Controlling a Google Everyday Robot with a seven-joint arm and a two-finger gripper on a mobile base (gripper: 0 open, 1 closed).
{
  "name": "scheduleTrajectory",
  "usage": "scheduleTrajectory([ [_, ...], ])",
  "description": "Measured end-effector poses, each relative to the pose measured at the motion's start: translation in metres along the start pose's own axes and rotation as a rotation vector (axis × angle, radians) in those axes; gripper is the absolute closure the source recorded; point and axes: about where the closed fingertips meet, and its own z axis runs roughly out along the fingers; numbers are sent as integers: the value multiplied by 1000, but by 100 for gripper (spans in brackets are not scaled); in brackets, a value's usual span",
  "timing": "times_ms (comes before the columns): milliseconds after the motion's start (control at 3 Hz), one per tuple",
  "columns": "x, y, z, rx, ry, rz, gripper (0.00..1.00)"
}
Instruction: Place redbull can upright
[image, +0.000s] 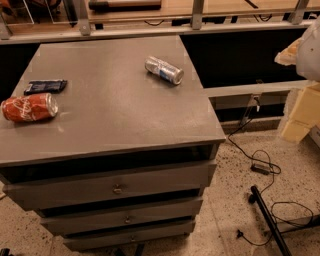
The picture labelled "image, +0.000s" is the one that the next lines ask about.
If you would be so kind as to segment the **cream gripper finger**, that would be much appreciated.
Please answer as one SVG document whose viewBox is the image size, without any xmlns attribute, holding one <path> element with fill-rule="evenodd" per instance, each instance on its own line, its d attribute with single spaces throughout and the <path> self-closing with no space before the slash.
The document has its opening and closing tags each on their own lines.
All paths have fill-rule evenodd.
<svg viewBox="0 0 320 256">
<path fill-rule="evenodd" d="M 283 66 L 295 65 L 300 42 L 300 38 L 292 42 L 287 48 L 276 55 L 274 61 Z"/>
</svg>

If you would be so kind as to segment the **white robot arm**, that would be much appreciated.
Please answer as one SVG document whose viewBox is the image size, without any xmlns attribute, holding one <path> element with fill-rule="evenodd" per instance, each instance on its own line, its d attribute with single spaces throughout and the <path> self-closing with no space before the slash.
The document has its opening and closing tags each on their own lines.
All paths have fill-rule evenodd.
<svg viewBox="0 0 320 256">
<path fill-rule="evenodd" d="M 280 65 L 295 65 L 298 75 L 310 81 L 320 81 L 320 17 L 318 17 L 287 48 L 279 52 L 274 61 Z"/>
</svg>

